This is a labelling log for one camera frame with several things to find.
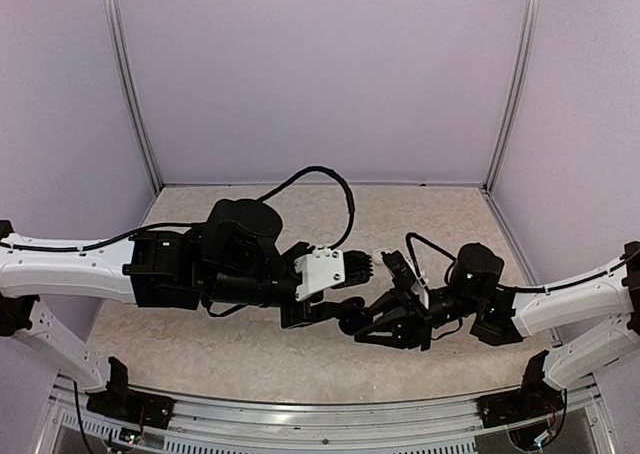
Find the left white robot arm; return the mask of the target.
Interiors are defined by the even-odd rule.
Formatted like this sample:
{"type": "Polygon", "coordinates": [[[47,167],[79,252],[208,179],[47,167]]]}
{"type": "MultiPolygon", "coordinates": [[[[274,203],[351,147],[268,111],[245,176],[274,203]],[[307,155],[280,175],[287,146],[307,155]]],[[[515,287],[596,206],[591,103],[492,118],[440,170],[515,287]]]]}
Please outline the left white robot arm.
{"type": "Polygon", "coordinates": [[[371,257],[305,242],[279,251],[280,215],[252,199],[218,201],[202,223],[158,223],[85,245],[39,241],[1,225],[1,333],[47,355],[80,390],[121,419],[140,408],[126,366],[85,350],[45,307],[47,295],[92,297],[140,308],[276,308],[283,328],[341,319],[357,300],[328,289],[368,282],[371,257]]]}

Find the black round charging case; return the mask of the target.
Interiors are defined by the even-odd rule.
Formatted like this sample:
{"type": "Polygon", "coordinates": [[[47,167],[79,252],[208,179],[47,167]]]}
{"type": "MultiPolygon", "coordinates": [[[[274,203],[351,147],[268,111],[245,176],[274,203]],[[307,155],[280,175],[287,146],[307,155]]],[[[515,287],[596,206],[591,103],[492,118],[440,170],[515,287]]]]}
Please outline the black round charging case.
{"type": "Polygon", "coordinates": [[[363,310],[351,311],[338,319],[338,327],[347,336],[354,336],[359,330],[368,326],[372,317],[363,310]]]}

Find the white earbud charging case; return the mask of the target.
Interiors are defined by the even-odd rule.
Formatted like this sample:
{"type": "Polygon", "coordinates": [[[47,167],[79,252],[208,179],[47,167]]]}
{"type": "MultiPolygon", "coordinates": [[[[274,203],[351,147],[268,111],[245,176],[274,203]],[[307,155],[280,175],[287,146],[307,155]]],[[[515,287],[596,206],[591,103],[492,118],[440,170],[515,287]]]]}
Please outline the white earbud charging case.
{"type": "Polygon", "coordinates": [[[384,259],[387,255],[388,252],[386,250],[374,250],[371,253],[371,257],[375,265],[383,265],[384,259]]]}

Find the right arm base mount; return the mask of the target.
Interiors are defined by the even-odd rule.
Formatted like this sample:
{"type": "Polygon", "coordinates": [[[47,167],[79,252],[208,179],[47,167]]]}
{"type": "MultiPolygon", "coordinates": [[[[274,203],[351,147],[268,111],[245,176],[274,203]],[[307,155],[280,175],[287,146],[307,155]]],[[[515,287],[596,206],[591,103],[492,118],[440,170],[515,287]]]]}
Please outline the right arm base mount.
{"type": "Polygon", "coordinates": [[[565,409],[563,390],[544,381],[543,367],[548,355],[549,351],[543,350],[529,360],[519,387],[478,398],[477,408],[484,428],[517,423],[565,409]]]}

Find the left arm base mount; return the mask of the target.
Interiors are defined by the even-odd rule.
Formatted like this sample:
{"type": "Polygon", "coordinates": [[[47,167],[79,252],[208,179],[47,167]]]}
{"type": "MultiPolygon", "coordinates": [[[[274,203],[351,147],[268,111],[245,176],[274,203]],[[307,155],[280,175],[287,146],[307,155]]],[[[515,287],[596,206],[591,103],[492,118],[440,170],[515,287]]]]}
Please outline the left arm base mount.
{"type": "Polygon", "coordinates": [[[114,356],[108,358],[109,378],[105,387],[88,394],[87,410],[141,428],[167,430],[175,400],[129,386],[128,368],[114,356]]]}

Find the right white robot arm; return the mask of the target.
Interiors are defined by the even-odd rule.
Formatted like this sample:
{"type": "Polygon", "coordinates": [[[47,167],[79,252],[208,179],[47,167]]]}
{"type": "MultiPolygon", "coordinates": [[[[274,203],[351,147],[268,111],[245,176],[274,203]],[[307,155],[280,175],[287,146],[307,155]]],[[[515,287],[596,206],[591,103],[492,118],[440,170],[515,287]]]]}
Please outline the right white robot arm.
{"type": "Polygon", "coordinates": [[[472,336],[499,347],[581,320],[600,324],[577,339],[533,356],[511,407],[523,418],[546,406],[551,392],[639,348],[639,244],[588,273],[534,287],[506,286],[503,260],[480,243],[451,256],[445,284],[428,288],[415,261],[384,254],[392,288],[350,322],[356,341],[397,349],[430,348],[434,330],[466,317],[472,336]]]}

